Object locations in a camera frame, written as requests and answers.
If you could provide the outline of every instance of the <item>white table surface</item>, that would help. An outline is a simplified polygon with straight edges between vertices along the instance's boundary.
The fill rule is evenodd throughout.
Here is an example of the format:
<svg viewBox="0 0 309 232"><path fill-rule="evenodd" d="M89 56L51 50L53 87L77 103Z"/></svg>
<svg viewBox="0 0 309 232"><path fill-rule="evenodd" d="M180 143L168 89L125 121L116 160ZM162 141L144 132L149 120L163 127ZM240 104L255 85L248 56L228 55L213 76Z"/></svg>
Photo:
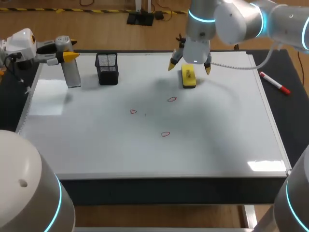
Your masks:
<svg viewBox="0 0 309 232"><path fill-rule="evenodd" d="M108 87L98 84L94 53L77 58L79 88L67 88L60 65L41 65L20 134L60 179L285 176L290 164L257 70L213 66L207 76L195 66L197 87L183 89L184 61L168 72L170 56L119 53L119 83ZM245 52L212 59L255 65Z"/></svg>

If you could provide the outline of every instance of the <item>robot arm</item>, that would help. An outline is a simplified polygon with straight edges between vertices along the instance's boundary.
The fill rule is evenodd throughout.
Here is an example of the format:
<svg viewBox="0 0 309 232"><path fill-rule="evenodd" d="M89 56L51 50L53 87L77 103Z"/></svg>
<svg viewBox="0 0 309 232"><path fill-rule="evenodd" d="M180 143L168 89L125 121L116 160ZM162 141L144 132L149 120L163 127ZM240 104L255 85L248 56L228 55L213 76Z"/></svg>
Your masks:
<svg viewBox="0 0 309 232"><path fill-rule="evenodd" d="M70 62L78 56L78 53L73 52L57 53L55 41L37 42L30 29L23 29L6 41L1 41L0 65L6 65L4 63L6 57L13 58L14 62L18 63L18 67L26 69L32 62L57 65Z"/></svg>
<svg viewBox="0 0 309 232"><path fill-rule="evenodd" d="M270 0L193 0L182 56L188 63L204 64L209 74L210 40L216 32L228 45L268 36L277 44L291 45L306 53L308 16L309 7L280 5Z"/></svg>

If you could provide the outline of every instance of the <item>metal stand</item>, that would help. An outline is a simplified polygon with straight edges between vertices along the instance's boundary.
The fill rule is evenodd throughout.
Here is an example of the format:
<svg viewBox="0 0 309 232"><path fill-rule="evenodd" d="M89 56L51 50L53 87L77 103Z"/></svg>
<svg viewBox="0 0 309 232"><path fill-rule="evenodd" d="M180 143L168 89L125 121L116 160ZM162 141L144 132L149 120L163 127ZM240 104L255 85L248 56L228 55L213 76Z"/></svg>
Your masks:
<svg viewBox="0 0 309 232"><path fill-rule="evenodd" d="M147 0L147 6L148 6L148 13L151 12L151 0ZM135 11L140 12L141 11L141 0L135 0Z"/></svg>

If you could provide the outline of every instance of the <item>red marker drawing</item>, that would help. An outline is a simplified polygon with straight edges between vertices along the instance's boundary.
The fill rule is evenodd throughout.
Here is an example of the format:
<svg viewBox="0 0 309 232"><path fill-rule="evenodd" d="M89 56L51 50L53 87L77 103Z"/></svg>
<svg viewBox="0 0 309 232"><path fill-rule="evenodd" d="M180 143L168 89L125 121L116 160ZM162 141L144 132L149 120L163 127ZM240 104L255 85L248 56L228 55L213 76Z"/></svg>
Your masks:
<svg viewBox="0 0 309 232"><path fill-rule="evenodd" d="M280 85L277 81L275 81L274 79L272 79L270 76L268 76L267 74L265 74L264 72L260 72L260 77L264 78L265 80L267 80L268 82L270 82L271 84L273 84L275 87L277 87L278 89L280 89L281 92L285 93L286 95L289 95L291 92L290 90L288 90L286 87L284 87L283 85Z"/></svg>
<svg viewBox="0 0 309 232"><path fill-rule="evenodd" d="M170 132L168 132L168 131L167 131L167 132L162 132L162 133L161 133L161 136L162 136L162 137L166 137L166 136L169 136L169 135L170 135Z"/></svg>
<svg viewBox="0 0 309 232"><path fill-rule="evenodd" d="M173 102L173 101L175 101L176 99L177 99L176 97L171 97L171 98L168 99L168 102Z"/></svg>

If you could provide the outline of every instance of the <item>whiteboard eraser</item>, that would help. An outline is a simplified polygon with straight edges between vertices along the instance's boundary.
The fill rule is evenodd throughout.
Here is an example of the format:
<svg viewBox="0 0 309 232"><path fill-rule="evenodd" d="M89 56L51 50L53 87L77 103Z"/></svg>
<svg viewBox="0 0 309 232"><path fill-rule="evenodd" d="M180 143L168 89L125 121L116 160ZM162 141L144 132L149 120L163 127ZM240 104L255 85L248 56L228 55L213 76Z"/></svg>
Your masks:
<svg viewBox="0 0 309 232"><path fill-rule="evenodd" d="M183 88L195 88L197 86L197 79L195 78L194 65L182 65Z"/></svg>

